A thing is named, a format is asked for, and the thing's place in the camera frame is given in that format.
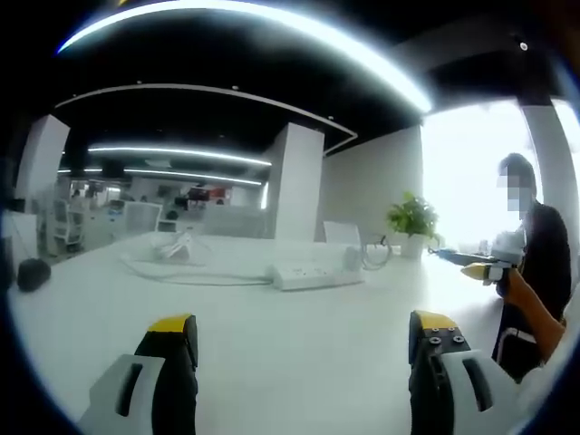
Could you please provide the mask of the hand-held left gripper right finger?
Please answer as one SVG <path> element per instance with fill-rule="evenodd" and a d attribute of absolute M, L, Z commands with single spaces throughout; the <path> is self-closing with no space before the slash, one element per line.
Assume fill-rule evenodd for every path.
<path fill-rule="evenodd" d="M 415 310 L 409 321 L 412 434 L 487 434 L 495 404 L 493 365 L 443 314 Z"/>

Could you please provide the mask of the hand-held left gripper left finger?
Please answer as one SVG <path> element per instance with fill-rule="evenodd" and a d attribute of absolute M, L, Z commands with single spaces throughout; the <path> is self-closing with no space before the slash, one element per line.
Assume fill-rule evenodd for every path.
<path fill-rule="evenodd" d="M 198 382 L 196 316 L 158 320 L 90 388 L 84 434 L 194 434 Z"/>

